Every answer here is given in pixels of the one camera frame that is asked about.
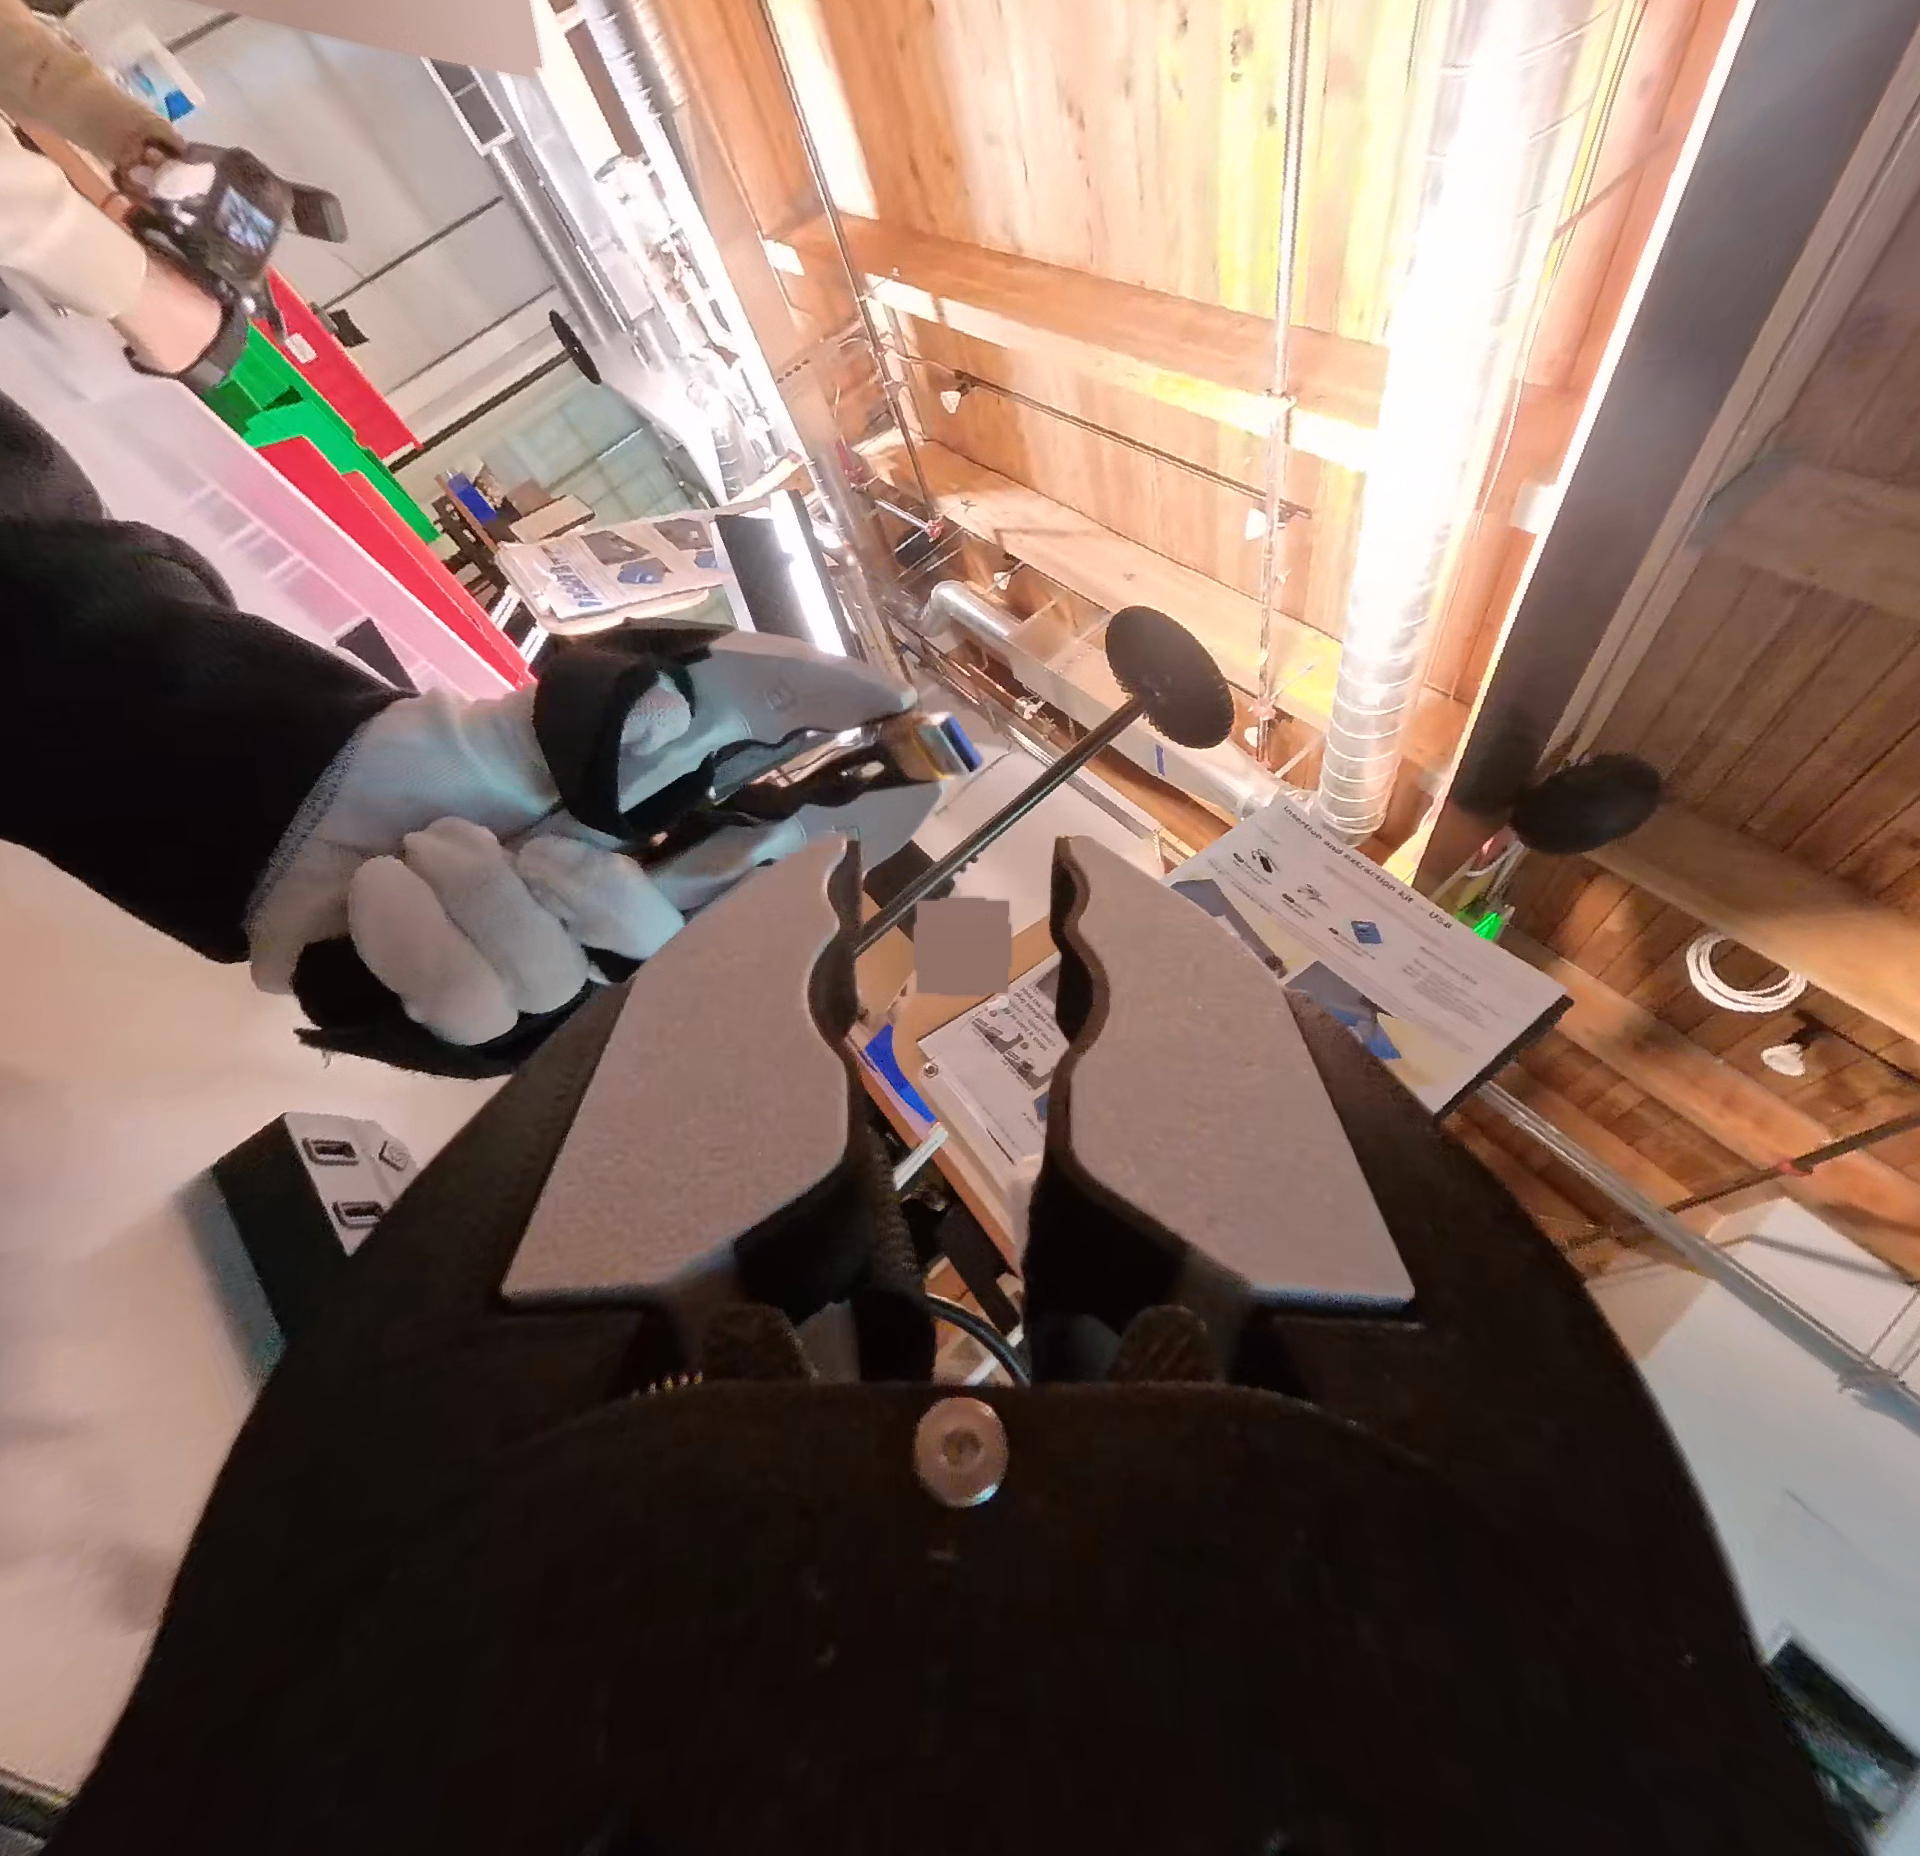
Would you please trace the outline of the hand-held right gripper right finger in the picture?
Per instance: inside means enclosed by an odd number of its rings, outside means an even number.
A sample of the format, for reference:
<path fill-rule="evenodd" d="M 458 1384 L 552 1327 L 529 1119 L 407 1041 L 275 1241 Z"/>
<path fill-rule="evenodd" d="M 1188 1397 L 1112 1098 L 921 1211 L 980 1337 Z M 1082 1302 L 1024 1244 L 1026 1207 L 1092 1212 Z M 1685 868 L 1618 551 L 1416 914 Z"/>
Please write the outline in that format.
<path fill-rule="evenodd" d="M 1251 941 L 1081 835 L 1055 847 L 1049 902 L 1047 1299 L 1408 1308 L 1413 1273 Z"/>

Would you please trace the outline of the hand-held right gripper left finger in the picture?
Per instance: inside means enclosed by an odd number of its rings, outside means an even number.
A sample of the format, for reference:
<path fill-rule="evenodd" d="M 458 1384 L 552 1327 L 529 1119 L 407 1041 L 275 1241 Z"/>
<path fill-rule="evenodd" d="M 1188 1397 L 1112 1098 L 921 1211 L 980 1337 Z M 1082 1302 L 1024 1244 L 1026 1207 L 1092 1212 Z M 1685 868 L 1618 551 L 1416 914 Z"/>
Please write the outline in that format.
<path fill-rule="evenodd" d="M 627 982 L 501 1295 L 518 1308 L 720 1308 L 738 1244 L 843 1169 L 851 1011 L 815 982 L 858 918 L 830 832 L 701 910 Z"/>

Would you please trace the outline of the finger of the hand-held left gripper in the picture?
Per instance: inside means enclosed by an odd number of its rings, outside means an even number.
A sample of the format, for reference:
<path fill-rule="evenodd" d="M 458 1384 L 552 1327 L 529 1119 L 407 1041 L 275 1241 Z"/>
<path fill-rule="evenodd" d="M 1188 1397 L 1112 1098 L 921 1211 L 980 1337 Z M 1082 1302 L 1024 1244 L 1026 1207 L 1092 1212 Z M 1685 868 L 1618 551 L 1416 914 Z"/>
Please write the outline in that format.
<path fill-rule="evenodd" d="M 934 781 L 870 787 L 843 807 L 804 803 L 777 820 L 728 821 L 713 835 L 646 868 L 679 910 L 701 910 L 760 866 L 777 864 L 823 836 L 851 836 L 864 866 L 897 855 L 940 807 Z"/>
<path fill-rule="evenodd" d="M 811 643 L 725 632 L 618 713 L 618 812 L 717 808 L 834 738 L 919 706 L 917 689 Z"/>

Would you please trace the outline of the red plastic bin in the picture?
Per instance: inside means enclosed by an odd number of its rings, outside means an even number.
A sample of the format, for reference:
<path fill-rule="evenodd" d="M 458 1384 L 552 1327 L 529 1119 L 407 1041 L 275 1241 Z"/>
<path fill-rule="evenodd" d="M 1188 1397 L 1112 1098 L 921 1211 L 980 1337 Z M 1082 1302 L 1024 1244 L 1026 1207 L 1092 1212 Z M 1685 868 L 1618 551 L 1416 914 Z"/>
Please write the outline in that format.
<path fill-rule="evenodd" d="M 385 569 L 394 593 L 405 592 L 419 619 L 433 619 L 448 641 L 465 646 L 469 671 L 487 669 L 509 689 L 532 685 L 534 671 L 514 643 L 401 519 L 397 509 L 375 492 L 368 474 L 343 472 L 302 434 L 268 442 L 254 453 L 334 524 L 364 559 Z"/>
<path fill-rule="evenodd" d="M 413 429 L 389 398 L 379 391 L 349 347 L 332 330 L 321 311 L 279 270 L 268 271 L 271 313 L 258 325 L 270 343 L 296 368 L 301 379 L 330 403 L 355 439 L 392 462 L 419 446 Z"/>

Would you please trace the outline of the clear plastic bin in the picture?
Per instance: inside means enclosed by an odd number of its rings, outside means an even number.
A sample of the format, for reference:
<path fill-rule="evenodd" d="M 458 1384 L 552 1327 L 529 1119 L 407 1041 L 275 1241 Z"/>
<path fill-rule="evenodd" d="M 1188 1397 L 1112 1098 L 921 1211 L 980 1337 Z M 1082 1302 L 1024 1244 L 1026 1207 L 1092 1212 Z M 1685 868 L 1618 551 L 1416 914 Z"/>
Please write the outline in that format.
<path fill-rule="evenodd" d="M 239 607 L 306 635 L 341 643 L 370 621 L 419 689 L 492 698 L 506 691 L 276 471 L 175 379 L 137 374 L 107 327 L 4 309 L 3 388 L 54 433 L 115 517 L 157 526 L 197 548 Z"/>

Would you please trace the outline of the black USB hub with switches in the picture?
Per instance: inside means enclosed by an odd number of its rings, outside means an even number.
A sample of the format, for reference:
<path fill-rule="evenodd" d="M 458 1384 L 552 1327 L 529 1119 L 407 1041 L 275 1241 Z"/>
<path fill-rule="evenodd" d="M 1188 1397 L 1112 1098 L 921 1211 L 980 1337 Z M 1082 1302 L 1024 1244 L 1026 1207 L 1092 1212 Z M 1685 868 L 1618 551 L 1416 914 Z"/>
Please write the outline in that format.
<path fill-rule="evenodd" d="M 418 1170 L 382 1125 L 321 1110 L 281 1114 L 213 1165 L 213 1263 L 257 1372 L 341 1292 Z"/>

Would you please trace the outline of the person's left forearm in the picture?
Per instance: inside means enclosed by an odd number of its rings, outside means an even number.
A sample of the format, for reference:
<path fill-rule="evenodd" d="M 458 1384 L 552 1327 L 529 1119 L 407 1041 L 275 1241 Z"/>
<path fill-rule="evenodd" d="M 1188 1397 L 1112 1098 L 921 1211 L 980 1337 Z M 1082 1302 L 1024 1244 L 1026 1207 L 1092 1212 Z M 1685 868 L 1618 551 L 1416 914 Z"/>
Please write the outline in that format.
<path fill-rule="evenodd" d="M 244 613 L 202 551 L 109 512 L 3 399 L 3 840 L 214 962 L 351 738 L 401 691 Z"/>

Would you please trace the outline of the instruction sign on stand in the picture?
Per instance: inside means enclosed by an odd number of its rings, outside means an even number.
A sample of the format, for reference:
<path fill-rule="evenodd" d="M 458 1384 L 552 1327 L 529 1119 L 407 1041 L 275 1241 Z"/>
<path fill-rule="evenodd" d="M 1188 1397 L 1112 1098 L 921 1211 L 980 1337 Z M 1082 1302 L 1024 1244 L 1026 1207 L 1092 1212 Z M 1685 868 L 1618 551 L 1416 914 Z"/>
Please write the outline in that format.
<path fill-rule="evenodd" d="M 701 599 L 728 580 L 708 514 L 591 522 L 534 543 L 505 541 L 496 562 L 548 629 L 612 621 L 641 602 Z"/>
<path fill-rule="evenodd" d="M 1046 928 L 1046 877 L 1060 840 L 1089 840 L 1136 882 L 1161 883 L 1230 947 L 1230 998 L 1257 977 L 1312 1001 L 1441 1118 L 1569 1007 L 1566 991 L 1321 832 L 1282 798 L 1174 870 L 1073 808 L 1024 820 L 963 872 L 963 897 L 1013 897 L 1013 972 L 991 997 L 907 980 L 873 1004 L 858 1055 L 889 1114 L 917 1137 L 949 1131 L 938 1162 L 1013 1265 L 1026 1244 L 1022 1193 L 1039 1167 L 1059 1028 L 1059 954 Z"/>

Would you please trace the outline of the black disc pole stand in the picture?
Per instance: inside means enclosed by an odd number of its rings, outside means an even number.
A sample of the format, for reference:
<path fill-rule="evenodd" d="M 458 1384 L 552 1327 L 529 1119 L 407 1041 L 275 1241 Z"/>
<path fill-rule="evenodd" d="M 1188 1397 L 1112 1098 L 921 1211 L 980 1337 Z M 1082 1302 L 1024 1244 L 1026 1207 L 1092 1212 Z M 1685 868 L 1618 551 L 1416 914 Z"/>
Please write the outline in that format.
<path fill-rule="evenodd" d="M 1108 622 L 1102 651 L 1121 686 L 1119 706 L 1049 761 L 1031 783 L 975 826 L 953 850 L 902 883 L 897 895 L 852 935 L 852 956 L 864 956 L 875 947 L 927 897 L 949 891 L 987 846 L 1093 758 L 1112 748 L 1141 720 L 1176 748 L 1215 748 L 1230 738 L 1236 706 L 1221 669 L 1208 646 L 1164 612 L 1147 604 L 1119 609 Z"/>
<path fill-rule="evenodd" d="M 397 467 L 450 446 L 548 379 L 593 377 L 587 335 L 574 319 L 546 297 L 522 305 L 389 391 L 413 439 L 387 451 L 387 462 Z"/>

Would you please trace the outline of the green plastic bin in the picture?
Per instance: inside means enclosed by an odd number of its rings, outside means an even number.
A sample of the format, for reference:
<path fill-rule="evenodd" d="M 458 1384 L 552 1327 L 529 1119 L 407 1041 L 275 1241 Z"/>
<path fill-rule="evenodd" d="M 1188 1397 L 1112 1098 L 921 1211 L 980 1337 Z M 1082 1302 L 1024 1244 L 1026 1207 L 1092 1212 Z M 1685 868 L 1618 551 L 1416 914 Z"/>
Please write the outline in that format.
<path fill-rule="evenodd" d="M 407 492 L 389 462 L 364 449 L 347 421 L 301 379 L 260 325 L 253 325 L 228 379 L 205 391 L 204 399 L 253 449 L 291 434 L 311 439 L 343 472 L 368 474 L 423 543 L 440 543 L 442 533 L 428 509 Z"/>

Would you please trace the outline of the silver round air duct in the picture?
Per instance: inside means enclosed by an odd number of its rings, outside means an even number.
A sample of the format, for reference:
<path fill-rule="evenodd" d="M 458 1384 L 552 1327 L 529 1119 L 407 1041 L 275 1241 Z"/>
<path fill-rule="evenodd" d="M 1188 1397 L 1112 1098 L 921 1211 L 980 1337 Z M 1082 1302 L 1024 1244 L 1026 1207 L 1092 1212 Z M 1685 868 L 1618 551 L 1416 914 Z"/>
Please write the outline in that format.
<path fill-rule="evenodd" d="M 1073 627 L 1059 602 L 1016 621 L 960 578 L 940 580 L 921 613 L 927 639 L 980 645 L 1009 669 L 1024 691 L 1088 726 L 1117 712 L 1122 695 L 1108 663 L 1102 627 L 1102 621 Z M 1230 821 L 1249 820 L 1287 790 L 1236 738 L 1194 748 L 1174 744 L 1151 723 L 1139 720 L 1119 736 L 1117 751 L 1141 773 Z"/>

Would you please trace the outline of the silver spiral air duct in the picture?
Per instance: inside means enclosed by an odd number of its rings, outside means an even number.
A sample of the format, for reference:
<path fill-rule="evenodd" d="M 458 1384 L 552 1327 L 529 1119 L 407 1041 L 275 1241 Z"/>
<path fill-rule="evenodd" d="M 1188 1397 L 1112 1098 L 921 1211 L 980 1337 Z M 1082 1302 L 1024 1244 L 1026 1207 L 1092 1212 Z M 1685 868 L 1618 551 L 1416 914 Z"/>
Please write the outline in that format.
<path fill-rule="evenodd" d="M 1446 0 L 1404 287 L 1312 817 L 1395 796 L 1446 583 L 1488 477 L 1620 0 Z"/>

